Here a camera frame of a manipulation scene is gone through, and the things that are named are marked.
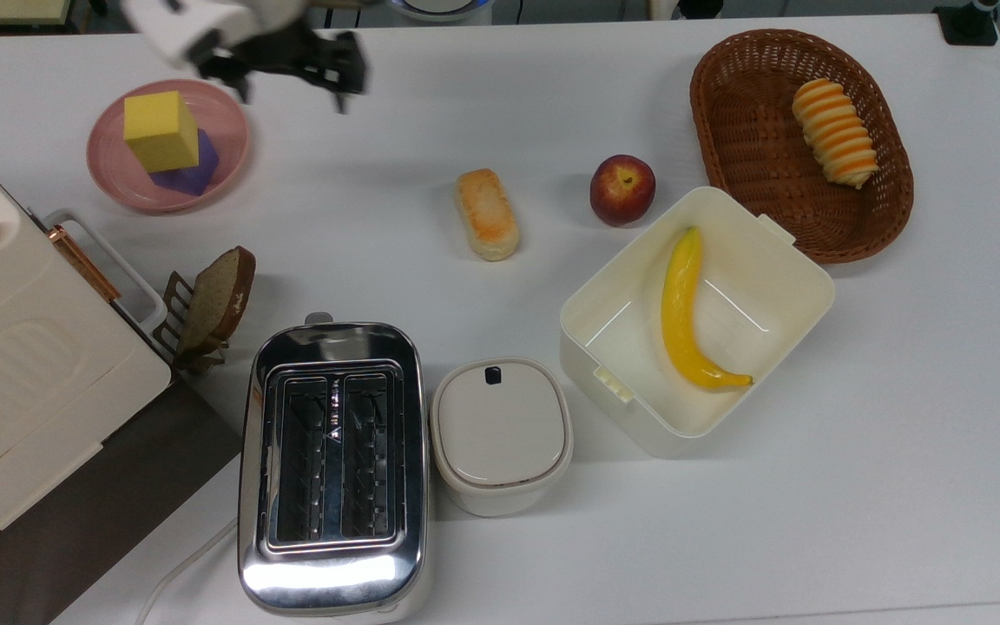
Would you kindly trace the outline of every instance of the purple block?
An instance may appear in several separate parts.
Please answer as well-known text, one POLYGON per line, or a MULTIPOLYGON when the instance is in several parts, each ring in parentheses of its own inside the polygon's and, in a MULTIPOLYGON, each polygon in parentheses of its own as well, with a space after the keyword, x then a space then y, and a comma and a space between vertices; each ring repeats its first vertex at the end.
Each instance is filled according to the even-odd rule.
POLYGON ((218 169, 219 155, 214 151, 214 145, 207 137, 207 132, 199 129, 199 165, 155 171, 149 175, 158 187, 180 191, 182 194, 202 195, 207 190, 211 175, 218 169))

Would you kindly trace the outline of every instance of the container handle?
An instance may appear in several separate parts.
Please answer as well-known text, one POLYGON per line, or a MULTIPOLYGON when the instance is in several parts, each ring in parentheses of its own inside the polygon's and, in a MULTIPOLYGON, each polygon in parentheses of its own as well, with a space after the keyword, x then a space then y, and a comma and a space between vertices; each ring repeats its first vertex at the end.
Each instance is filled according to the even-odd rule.
POLYGON ((778 225, 777 221, 771 219, 769 214, 761 214, 759 216, 759 222, 763 227, 766 227, 766 230, 770 230, 770 234, 774 234, 775 237, 781 239, 783 244, 793 245, 793 242, 797 240, 797 237, 794 237, 793 234, 789 234, 785 228, 778 225))
POLYGON ((604 387, 608 388, 608 391, 611 391, 612 395, 615 395, 615 398, 622 401, 622 403, 627 404, 630 403, 632 399, 635 399, 635 393, 623 384, 618 377, 612 375, 612 372, 609 372, 608 369, 604 368, 604 365, 596 367, 595 371, 592 372, 592 375, 594 375, 596 379, 599 379, 600 384, 603 384, 604 387))

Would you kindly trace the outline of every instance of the toast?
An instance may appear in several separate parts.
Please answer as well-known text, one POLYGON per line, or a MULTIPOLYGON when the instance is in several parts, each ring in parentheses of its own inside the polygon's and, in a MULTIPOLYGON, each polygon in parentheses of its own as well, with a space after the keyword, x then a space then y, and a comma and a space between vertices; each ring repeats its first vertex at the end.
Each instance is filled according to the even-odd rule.
POLYGON ((495 171, 478 169, 459 175, 455 203, 469 247, 477 256, 504 260, 516 251, 519 226, 495 171))
POLYGON ((175 367, 194 368, 199 357, 226 344, 246 311, 255 269, 253 253, 238 246, 195 276, 187 321, 175 346, 175 367))

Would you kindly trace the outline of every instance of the apple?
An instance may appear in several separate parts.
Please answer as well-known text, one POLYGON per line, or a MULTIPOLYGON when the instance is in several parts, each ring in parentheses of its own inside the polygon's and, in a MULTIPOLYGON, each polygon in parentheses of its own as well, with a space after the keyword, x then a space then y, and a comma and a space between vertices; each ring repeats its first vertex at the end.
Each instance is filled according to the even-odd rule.
POLYGON ((592 174, 589 203, 604 224, 631 224, 646 214, 654 201, 655 173, 633 155, 609 157, 592 174))

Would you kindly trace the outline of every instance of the striped pastry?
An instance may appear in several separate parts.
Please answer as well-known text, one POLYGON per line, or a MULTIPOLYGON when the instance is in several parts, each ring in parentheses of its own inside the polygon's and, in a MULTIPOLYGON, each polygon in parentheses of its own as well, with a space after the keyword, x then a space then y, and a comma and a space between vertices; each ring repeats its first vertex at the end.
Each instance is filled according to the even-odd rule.
POLYGON ((827 181, 859 189, 878 171, 866 127, 837 83, 820 78, 802 84, 793 96, 793 117, 827 181))

